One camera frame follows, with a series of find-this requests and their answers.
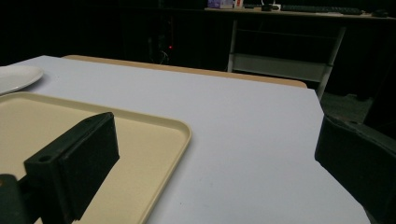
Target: white shelf frame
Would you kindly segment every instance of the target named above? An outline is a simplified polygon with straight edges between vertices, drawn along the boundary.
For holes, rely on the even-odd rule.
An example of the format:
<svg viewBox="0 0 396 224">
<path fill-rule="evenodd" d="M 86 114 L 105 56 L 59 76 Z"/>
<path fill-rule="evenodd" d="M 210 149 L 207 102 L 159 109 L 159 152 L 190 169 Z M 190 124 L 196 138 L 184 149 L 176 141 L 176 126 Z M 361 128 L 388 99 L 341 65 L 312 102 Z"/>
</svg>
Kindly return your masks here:
<svg viewBox="0 0 396 224">
<path fill-rule="evenodd" d="M 306 81 L 318 82 L 316 89 L 319 100 L 326 89 L 327 82 L 338 50 L 341 47 L 346 27 L 341 26 L 335 38 L 332 52 L 327 63 L 310 63 L 303 61 L 287 60 L 280 58 L 264 57 L 258 55 L 235 53 L 235 41 L 238 21 L 233 21 L 233 32 L 231 38 L 230 53 L 228 58 L 227 72 L 244 71 L 256 74 L 264 74 L 275 77 L 294 78 Z"/>
</svg>

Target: floor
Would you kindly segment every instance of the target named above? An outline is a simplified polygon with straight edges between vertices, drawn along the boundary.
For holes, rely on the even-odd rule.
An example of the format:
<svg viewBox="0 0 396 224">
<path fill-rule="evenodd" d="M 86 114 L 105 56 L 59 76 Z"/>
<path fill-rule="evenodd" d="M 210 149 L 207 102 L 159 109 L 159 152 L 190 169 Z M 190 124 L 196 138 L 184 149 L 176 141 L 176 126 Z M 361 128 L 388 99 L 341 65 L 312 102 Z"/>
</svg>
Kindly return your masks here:
<svg viewBox="0 0 396 224">
<path fill-rule="evenodd" d="M 363 123 L 373 99 L 360 100 L 354 94 L 336 95 L 324 92 L 320 104 L 323 112 L 341 119 Z"/>
</svg>

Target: wooden table edge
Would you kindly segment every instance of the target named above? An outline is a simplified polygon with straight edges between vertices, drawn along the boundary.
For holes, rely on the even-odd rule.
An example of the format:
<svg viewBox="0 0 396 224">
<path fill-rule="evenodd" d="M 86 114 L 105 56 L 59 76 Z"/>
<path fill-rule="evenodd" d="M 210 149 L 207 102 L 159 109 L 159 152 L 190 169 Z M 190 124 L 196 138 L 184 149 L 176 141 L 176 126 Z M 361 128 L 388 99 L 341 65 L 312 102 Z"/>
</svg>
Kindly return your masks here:
<svg viewBox="0 0 396 224">
<path fill-rule="evenodd" d="M 220 71 L 212 71 L 212 70 L 196 69 L 196 68 L 188 68 L 188 67 L 178 67 L 178 66 L 156 64 L 156 63 L 138 63 L 138 62 L 132 62 L 132 61 L 98 58 L 98 57 L 83 56 L 83 55 L 66 55 L 66 56 L 63 56 L 63 58 L 85 61 L 85 62 L 92 62 L 92 63 L 109 63 L 109 64 L 132 66 L 132 67 L 139 67 L 139 68 L 191 73 L 191 74 L 199 74 L 199 75 L 206 75 L 206 76 L 212 76 L 212 77 L 229 77 L 229 78 L 237 78 L 237 79 L 268 82 L 268 83 L 288 85 L 288 86 L 293 86 L 293 87 L 307 88 L 306 84 L 303 83 L 302 81 L 286 79 L 286 78 L 259 77 L 259 76 L 246 75 L 246 74 L 227 73 L 227 72 L 220 72 Z"/>
</svg>

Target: white table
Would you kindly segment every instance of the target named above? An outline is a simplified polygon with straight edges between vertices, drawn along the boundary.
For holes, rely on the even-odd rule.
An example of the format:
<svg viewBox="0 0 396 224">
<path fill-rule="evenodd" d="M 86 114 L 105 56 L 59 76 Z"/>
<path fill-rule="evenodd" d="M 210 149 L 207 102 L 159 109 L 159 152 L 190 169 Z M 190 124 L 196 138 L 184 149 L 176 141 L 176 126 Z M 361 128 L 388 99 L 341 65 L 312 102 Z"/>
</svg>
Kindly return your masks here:
<svg viewBox="0 0 396 224">
<path fill-rule="evenodd" d="M 370 223 L 314 159 L 314 90 L 41 56 L 24 89 L 190 124 L 192 139 L 148 223 Z"/>
</svg>

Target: keyboard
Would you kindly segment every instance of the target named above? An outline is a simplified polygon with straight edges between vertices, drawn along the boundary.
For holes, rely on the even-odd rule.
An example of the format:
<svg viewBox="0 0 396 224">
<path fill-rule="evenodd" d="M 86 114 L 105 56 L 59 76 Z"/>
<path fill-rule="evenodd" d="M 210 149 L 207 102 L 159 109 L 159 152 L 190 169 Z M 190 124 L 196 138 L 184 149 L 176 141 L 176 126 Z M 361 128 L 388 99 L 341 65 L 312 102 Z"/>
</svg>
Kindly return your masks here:
<svg viewBox="0 0 396 224">
<path fill-rule="evenodd" d="M 294 12 L 313 12 L 313 13 L 341 13 L 344 15 L 361 15 L 360 9 L 355 7 L 314 7 L 314 6 L 295 6 L 295 5 L 282 5 L 281 11 L 294 11 Z"/>
<path fill-rule="evenodd" d="M 244 4 L 244 8 L 262 7 L 261 4 Z"/>
</svg>

